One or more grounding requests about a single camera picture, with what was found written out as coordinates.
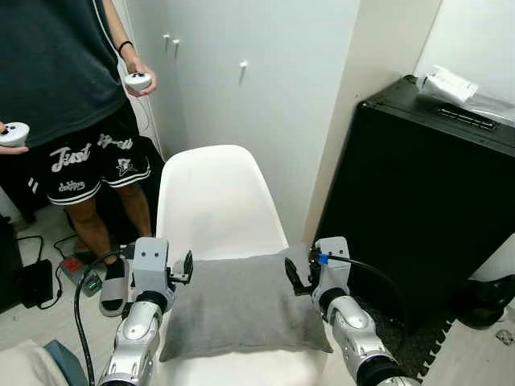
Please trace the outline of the person's left hand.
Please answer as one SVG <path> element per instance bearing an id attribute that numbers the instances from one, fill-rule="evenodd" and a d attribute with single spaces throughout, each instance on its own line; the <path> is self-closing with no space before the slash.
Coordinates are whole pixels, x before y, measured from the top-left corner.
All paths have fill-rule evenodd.
<path id="1" fill-rule="evenodd" d="M 126 74 L 122 77 L 122 84 L 126 91 L 136 97 L 149 96 L 157 89 L 159 78 L 154 70 L 150 69 L 143 59 L 136 56 L 133 59 L 125 59 Z"/>

